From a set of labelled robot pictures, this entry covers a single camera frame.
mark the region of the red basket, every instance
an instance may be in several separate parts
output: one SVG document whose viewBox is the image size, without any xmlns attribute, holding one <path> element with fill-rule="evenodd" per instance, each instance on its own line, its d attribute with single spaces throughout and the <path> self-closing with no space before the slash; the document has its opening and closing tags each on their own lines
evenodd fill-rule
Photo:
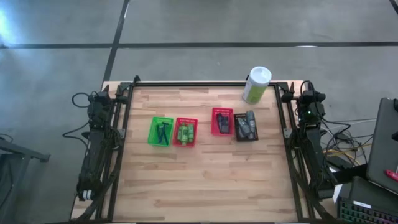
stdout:
<svg viewBox="0 0 398 224">
<path fill-rule="evenodd" d="M 182 145 L 182 143 L 177 140 L 178 136 L 178 129 L 180 128 L 180 125 L 182 123 L 185 124 L 193 124 L 193 141 L 192 142 L 187 142 L 186 145 Z M 173 135 L 173 145 L 174 146 L 179 146 L 179 147 L 193 147 L 195 146 L 195 140 L 197 139 L 197 129 L 198 129 L 198 120 L 197 119 L 191 119 L 191 118 L 177 118 L 175 120 L 175 126 L 174 126 L 174 135 Z"/>
<path fill-rule="evenodd" d="M 218 129 L 217 114 L 228 116 L 229 134 L 221 134 Z M 213 108 L 211 112 L 211 133 L 217 136 L 231 136 L 234 129 L 234 110 L 231 108 Z"/>
</svg>

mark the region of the table frame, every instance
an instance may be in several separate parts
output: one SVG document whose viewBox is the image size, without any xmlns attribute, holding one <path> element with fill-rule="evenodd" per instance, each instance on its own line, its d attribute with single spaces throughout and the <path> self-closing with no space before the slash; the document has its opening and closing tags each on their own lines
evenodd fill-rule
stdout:
<svg viewBox="0 0 398 224">
<path fill-rule="evenodd" d="M 122 91 L 124 92 L 125 90 L 128 90 L 127 97 L 128 97 L 128 103 L 126 105 L 126 110 L 124 113 L 124 118 L 123 118 L 123 123 L 122 123 L 122 129 L 127 130 L 127 125 L 128 125 L 128 120 L 129 120 L 129 112 L 130 112 L 130 107 L 131 107 L 131 102 L 132 102 L 132 94 L 133 90 L 135 87 L 211 87 L 211 86 L 241 86 L 244 87 L 246 85 L 246 81 L 213 81 L 213 82 L 143 82 L 141 79 L 136 76 L 134 78 L 133 82 L 121 82 L 120 87 Z M 290 122 L 290 128 L 287 126 L 287 122 L 285 120 L 285 113 L 284 113 L 284 107 L 280 98 L 281 90 L 283 92 L 287 92 L 289 90 L 289 84 L 287 82 L 270 82 L 268 84 L 269 87 L 273 87 L 275 90 L 275 97 L 276 97 L 276 102 L 277 102 L 277 107 L 278 107 L 278 112 L 279 112 L 279 119 L 280 119 L 280 127 L 282 129 L 282 137 L 284 139 L 284 145 L 285 145 L 285 150 L 286 150 L 286 157 L 287 157 L 287 164 L 289 167 L 289 174 L 290 174 L 290 181 L 292 184 L 292 191 L 293 191 L 293 196 L 294 196 L 294 203 L 295 203 L 295 208 L 297 212 L 297 218 L 299 222 L 308 222 L 308 223 L 344 223 L 342 221 L 338 221 L 333 218 L 326 210 L 325 208 L 320 205 L 318 199 L 316 198 L 315 194 L 309 189 L 308 187 L 308 179 L 307 179 L 307 172 L 305 170 L 305 164 L 303 161 L 303 155 L 301 152 L 297 154 L 297 160 L 298 160 L 298 167 L 299 170 L 296 169 L 295 164 L 294 164 L 294 159 L 292 157 L 292 149 L 288 145 L 288 141 L 290 138 L 289 131 L 291 129 L 296 128 L 296 122 L 295 122 L 295 116 L 294 112 L 292 109 L 292 104 L 291 102 L 286 103 L 287 105 L 287 113 L 289 115 L 289 122 Z M 121 109 L 121 104 L 116 105 L 116 112 L 114 115 L 113 119 L 113 125 L 118 125 L 119 122 L 119 113 Z M 108 207 L 108 214 L 106 218 L 102 218 L 102 211 L 103 211 L 103 203 L 104 203 L 104 197 L 100 200 L 98 206 L 96 206 L 96 214 L 94 219 L 90 220 L 72 220 L 70 219 L 68 222 L 65 223 L 112 223 L 113 222 L 113 214 L 114 214 L 114 207 L 116 203 L 116 195 L 118 191 L 118 181 L 119 181 L 119 175 L 120 175 L 120 170 L 121 170 L 121 161 L 122 161 L 122 156 L 123 156 L 123 149 L 124 149 L 124 142 L 125 138 L 123 138 L 123 144 L 120 147 L 120 150 L 117 150 L 117 157 L 116 157 L 116 162 L 114 165 L 114 170 L 112 171 L 111 174 L 109 174 L 109 170 L 111 168 L 111 159 L 112 155 L 107 157 L 107 161 L 105 163 L 105 168 L 104 168 L 104 176 L 105 179 L 113 178 L 112 180 L 112 189 L 111 189 L 111 195 L 110 195 L 110 200 L 109 200 L 109 207 Z M 300 194 L 299 194 L 299 187 L 302 189 L 304 192 L 305 196 L 305 202 L 306 206 L 308 209 L 308 218 L 303 217 L 303 208 L 302 204 L 300 201 Z M 316 219 L 315 218 L 315 209 L 321 219 Z"/>
</svg>

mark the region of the container lid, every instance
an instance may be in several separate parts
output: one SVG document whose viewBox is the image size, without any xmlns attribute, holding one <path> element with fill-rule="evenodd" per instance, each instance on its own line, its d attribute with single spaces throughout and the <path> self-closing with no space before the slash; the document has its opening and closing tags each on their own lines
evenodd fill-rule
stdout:
<svg viewBox="0 0 398 224">
<path fill-rule="evenodd" d="M 257 66 L 250 71 L 250 78 L 258 84 L 265 84 L 271 80 L 272 74 L 268 68 Z"/>
</svg>

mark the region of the wooden tabletop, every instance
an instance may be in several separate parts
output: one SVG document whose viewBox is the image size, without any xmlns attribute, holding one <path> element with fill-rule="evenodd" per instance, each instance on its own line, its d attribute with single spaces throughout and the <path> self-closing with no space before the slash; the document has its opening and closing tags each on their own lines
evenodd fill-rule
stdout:
<svg viewBox="0 0 398 224">
<path fill-rule="evenodd" d="M 299 94 L 302 81 L 287 82 Z M 104 82 L 112 97 L 119 83 Z M 297 221 L 274 89 L 267 88 L 255 105 L 245 103 L 242 92 L 243 87 L 134 88 L 114 222 Z M 259 140 L 212 135 L 212 107 L 253 110 Z M 148 145 L 153 116 L 197 119 L 195 147 Z M 76 201 L 72 218 L 87 204 Z"/>
</svg>

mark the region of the green basket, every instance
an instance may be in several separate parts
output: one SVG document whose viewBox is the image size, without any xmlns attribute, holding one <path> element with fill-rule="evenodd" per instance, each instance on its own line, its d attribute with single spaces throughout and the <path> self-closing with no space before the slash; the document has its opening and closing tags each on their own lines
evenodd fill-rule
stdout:
<svg viewBox="0 0 398 224">
<path fill-rule="evenodd" d="M 157 135 L 156 126 L 162 126 L 162 122 L 168 123 L 169 125 L 166 126 L 166 136 L 167 142 L 165 138 L 162 138 L 162 141 L 159 143 L 159 137 Z M 163 118 L 163 117 L 156 117 L 152 119 L 152 123 L 150 124 L 150 131 L 148 135 L 148 144 L 154 146 L 170 146 L 170 142 L 172 141 L 172 131 L 173 131 L 173 118 Z"/>
</svg>

